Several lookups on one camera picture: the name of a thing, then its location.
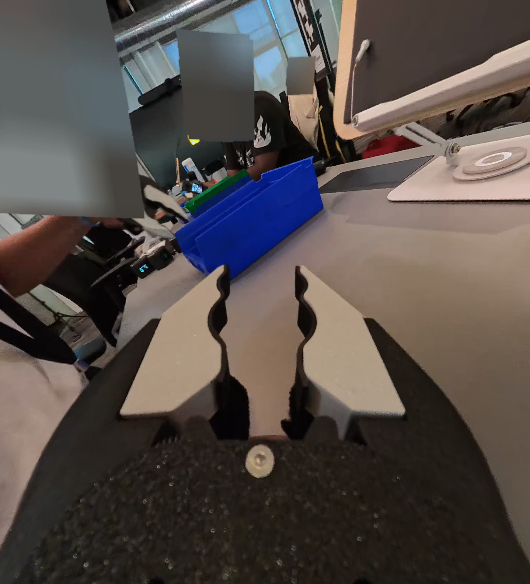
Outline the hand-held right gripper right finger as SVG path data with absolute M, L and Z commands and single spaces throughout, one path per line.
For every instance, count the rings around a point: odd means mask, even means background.
M 305 266 L 295 268 L 302 334 L 288 418 L 281 427 L 303 439 L 316 418 L 345 438 L 354 420 L 404 419 L 405 407 L 363 315 Z

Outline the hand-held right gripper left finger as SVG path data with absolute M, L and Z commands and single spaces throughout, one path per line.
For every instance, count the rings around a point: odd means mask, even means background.
M 222 265 L 167 309 L 119 416 L 165 420 L 179 433 L 203 418 L 218 438 L 249 438 L 247 391 L 231 376 L 221 332 L 227 324 L 231 271 Z

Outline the blue plastic bin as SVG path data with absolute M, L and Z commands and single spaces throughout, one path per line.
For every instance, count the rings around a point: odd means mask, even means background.
M 250 180 L 181 228 L 184 257 L 203 274 L 228 265 L 231 278 L 323 210 L 313 159 Z

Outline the person's left forearm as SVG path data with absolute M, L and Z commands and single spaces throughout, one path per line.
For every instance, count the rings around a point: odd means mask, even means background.
M 88 217 L 103 227 L 122 229 L 117 218 Z M 78 217 L 50 215 L 0 240 L 0 285 L 13 297 L 42 285 L 91 230 Z

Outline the black office chair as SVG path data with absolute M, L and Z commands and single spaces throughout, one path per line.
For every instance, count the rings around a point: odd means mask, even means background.
M 135 234 L 92 227 L 44 284 L 82 309 L 113 347 L 125 308 L 124 290 L 137 283 L 131 264 L 144 242 L 143 229 L 135 228 Z

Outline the red bag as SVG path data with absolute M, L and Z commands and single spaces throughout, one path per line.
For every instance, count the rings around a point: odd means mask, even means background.
M 420 145 L 405 136 L 392 134 L 381 138 L 375 138 L 368 143 L 362 153 L 363 159 L 380 157 L 399 151 L 417 148 Z

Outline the black white printed banner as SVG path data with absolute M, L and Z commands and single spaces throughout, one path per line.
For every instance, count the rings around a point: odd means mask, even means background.
M 339 26 L 333 1 L 291 1 L 308 55 L 315 58 L 316 77 L 334 73 Z

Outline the black backpack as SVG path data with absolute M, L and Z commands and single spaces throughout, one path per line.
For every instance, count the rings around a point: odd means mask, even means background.
M 437 134 L 449 140 L 529 121 L 530 87 L 527 87 L 448 113 Z

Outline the silver ventilation duct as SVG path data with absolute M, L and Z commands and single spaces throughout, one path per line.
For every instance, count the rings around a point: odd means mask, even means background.
M 156 1 L 112 24 L 117 55 L 147 48 L 160 40 L 170 40 L 176 31 L 196 29 L 236 10 L 249 1 Z

